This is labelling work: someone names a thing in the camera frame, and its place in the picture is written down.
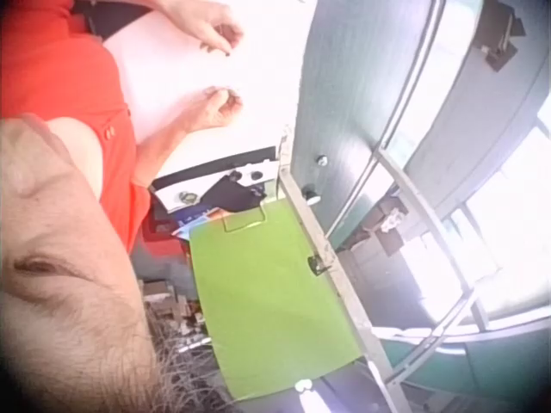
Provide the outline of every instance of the screw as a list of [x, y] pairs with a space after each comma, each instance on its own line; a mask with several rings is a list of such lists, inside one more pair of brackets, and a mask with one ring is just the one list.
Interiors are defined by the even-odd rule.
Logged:
[[316, 163], [319, 166], [327, 166], [327, 164], [329, 163], [329, 159], [327, 158], [326, 155], [319, 155], [318, 158], [316, 159]]

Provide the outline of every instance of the eye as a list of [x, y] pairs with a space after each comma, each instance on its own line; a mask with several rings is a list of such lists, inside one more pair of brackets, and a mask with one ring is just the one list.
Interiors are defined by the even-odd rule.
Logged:
[[28, 257], [14, 262], [14, 268], [18, 271], [29, 273], [49, 274], [58, 271], [56, 265], [44, 258]]

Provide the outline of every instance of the black object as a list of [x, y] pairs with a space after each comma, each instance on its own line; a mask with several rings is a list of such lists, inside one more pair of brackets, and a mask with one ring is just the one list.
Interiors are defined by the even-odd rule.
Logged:
[[159, 191], [159, 189], [169, 187], [175, 183], [188, 181], [200, 176], [216, 174], [225, 170], [233, 170], [235, 168], [248, 165], [249, 163], [261, 163], [265, 160], [276, 160], [275, 146], [258, 149], [256, 151], [239, 153], [238, 155], [233, 155], [231, 157], [223, 157], [212, 162], [187, 168], [186, 170], [180, 170], [179, 172], [175, 172], [167, 176], [161, 176], [153, 181], [152, 187], [156, 191]]
[[239, 172], [238, 170], [234, 170], [234, 171], [230, 174], [230, 180], [231, 180], [231, 181], [234, 181], [234, 182], [239, 181], [242, 177], [243, 177], [243, 174], [242, 174], [241, 172]]
[[308, 267], [314, 275], [322, 275], [330, 267], [324, 267], [324, 263], [321, 261], [321, 257], [318, 254], [308, 257]]
[[251, 172], [251, 179], [253, 181], [258, 181], [259, 179], [262, 179], [264, 176], [264, 174], [262, 172], [260, 172], [259, 170], [255, 170], [253, 172]]
[[89, 0], [77, 0], [71, 12], [84, 15], [90, 33], [108, 39], [141, 16], [152, 11], [138, 4], [107, 3], [92, 4]]
[[229, 213], [240, 213], [260, 207], [260, 202], [264, 198], [266, 194], [256, 187], [244, 187], [234, 182], [230, 176], [224, 176], [201, 197], [201, 203], [221, 208]]

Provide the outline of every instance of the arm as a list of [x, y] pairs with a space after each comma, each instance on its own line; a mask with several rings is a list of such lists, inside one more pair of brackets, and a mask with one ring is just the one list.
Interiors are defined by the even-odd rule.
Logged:
[[133, 182], [149, 187], [164, 162], [189, 133], [228, 126], [242, 107], [241, 98], [228, 89], [203, 94], [167, 127], [138, 145]]
[[184, 33], [195, 37], [209, 51], [220, 49], [226, 55], [243, 38], [243, 29], [225, 4], [203, 0], [99, 0], [132, 3], [165, 14]]

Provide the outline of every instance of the person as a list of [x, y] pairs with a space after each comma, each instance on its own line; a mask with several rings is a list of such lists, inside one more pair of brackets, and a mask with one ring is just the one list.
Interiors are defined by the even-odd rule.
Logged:
[[[243, 36], [221, 4], [139, 3], [209, 50]], [[72, 5], [20, 0], [2, 21], [2, 374], [46, 411], [172, 411], [127, 253], [164, 160], [243, 103], [206, 91], [136, 146], [115, 62]]]

